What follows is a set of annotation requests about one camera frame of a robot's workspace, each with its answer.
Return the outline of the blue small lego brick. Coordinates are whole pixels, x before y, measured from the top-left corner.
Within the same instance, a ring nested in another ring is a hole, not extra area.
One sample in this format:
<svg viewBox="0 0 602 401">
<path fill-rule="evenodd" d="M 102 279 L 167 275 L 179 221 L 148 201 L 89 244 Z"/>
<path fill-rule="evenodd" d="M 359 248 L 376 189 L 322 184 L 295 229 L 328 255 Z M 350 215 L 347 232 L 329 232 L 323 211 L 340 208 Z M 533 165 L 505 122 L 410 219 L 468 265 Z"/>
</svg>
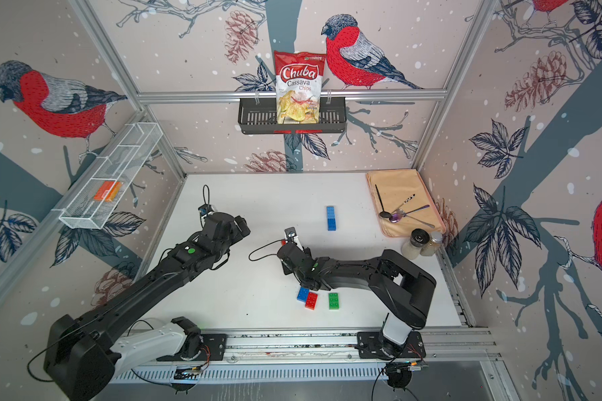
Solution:
<svg viewBox="0 0 602 401">
<path fill-rule="evenodd" d="M 301 287 L 299 289 L 299 292 L 298 292 L 298 295 L 297 295 L 297 300 L 299 302 L 306 303 L 307 300 L 308 300 L 308 297 L 309 297 L 309 293 L 310 293 L 309 289 L 307 289 L 305 287 Z"/>
</svg>

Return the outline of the red lego brick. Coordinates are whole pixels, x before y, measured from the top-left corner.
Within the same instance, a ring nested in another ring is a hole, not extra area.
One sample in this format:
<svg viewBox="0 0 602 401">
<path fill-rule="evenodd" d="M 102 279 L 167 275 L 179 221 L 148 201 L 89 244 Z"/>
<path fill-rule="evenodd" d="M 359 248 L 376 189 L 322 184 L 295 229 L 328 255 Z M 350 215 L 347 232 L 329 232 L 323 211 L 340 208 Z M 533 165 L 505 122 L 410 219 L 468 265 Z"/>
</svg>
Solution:
<svg viewBox="0 0 602 401">
<path fill-rule="evenodd" d="M 306 297 L 304 307 L 306 307 L 307 309 L 310 309 L 310 310 L 314 310 L 316 308 L 318 297 L 319 297 L 319 295 L 317 293 L 309 292 Z"/>
</svg>

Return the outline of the light blue long lego brick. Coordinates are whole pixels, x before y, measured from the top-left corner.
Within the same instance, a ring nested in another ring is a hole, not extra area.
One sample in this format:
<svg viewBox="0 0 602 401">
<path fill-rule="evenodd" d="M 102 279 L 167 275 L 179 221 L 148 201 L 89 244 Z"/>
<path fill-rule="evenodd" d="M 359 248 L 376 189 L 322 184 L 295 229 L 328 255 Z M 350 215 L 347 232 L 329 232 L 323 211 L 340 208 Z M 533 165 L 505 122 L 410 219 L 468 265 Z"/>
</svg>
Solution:
<svg viewBox="0 0 602 401">
<path fill-rule="evenodd" d="M 328 231 L 335 232 L 337 230 L 337 226 L 336 226 L 335 208 L 333 206 L 326 207 L 326 221 L 327 221 Z"/>
</svg>

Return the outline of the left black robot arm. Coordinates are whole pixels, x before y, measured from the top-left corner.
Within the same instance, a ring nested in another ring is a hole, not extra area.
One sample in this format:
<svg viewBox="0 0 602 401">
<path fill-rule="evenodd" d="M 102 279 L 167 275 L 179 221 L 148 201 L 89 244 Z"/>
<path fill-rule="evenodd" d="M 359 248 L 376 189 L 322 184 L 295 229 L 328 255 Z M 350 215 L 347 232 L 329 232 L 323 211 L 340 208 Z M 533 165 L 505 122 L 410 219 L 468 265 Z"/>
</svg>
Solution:
<svg viewBox="0 0 602 401">
<path fill-rule="evenodd" d="M 118 374 L 179 352 L 199 332 L 178 317 L 159 329 L 122 335 L 155 305 L 215 265 L 248 237 L 246 220 L 212 212 L 200 232 L 176 245 L 159 264 L 109 302 L 77 318 L 65 314 L 49 330 L 43 370 L 71 400 L 91 400 Z"/>
</svg>

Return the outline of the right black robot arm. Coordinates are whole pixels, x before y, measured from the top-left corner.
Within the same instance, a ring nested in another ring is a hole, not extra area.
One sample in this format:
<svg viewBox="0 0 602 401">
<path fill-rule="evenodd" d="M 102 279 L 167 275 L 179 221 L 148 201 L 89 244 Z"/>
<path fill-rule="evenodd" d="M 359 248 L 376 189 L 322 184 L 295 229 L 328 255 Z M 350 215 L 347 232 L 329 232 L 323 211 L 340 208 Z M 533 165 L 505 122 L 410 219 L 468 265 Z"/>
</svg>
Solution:
<svg viewBox="0 0 602 401">
<path fill-rule="evenodd" d="M 340 261 L 314 258 L 309 249 L 289 241 L 278 250 L 277 257 L 284 272 L 311 291 L 343 287 L 373 292 L 389 311 L 373 346 L 383 359 L 399 357 L 411 332 L 426 326 L 436 279 L 399 252 L 386 249 L 368 260 Z"/>
</svg>

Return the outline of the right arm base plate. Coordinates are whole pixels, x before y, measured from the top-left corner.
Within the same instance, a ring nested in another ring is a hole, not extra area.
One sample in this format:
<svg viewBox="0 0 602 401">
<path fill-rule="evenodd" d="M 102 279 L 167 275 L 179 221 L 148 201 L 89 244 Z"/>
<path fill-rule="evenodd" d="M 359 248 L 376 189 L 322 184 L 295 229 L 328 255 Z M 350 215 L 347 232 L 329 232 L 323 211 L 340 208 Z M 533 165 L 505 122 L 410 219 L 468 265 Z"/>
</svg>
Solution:
<svg viewBox="0 0 602 401">
<path fill-rule="evenodd" d="M 381 332 L 358 332 L 356 350 L 361 359 L 424 359 L 426 350 L 421 334 L 411 331 L 404 344 L 396 344 Z"/>
</svg>

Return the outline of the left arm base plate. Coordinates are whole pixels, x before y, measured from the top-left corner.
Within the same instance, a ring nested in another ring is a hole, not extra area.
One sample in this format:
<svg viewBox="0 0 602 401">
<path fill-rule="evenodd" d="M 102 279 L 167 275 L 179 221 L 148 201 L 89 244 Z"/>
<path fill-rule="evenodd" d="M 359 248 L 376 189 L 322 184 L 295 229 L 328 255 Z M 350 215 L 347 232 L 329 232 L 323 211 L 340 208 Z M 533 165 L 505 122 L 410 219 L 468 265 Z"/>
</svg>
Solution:
<svg viewBox="0 0 602 401">
<path fill-rule="evenodd" d="M 227 334 L 204 333 L 199 336 L 197 351 L 189 352 L 189 344 L 186 343 L 175 355 L 159 357 L 157 362 L 196 362 L 199 364 L 223 361 L 227 347 Z"/>
</svg>

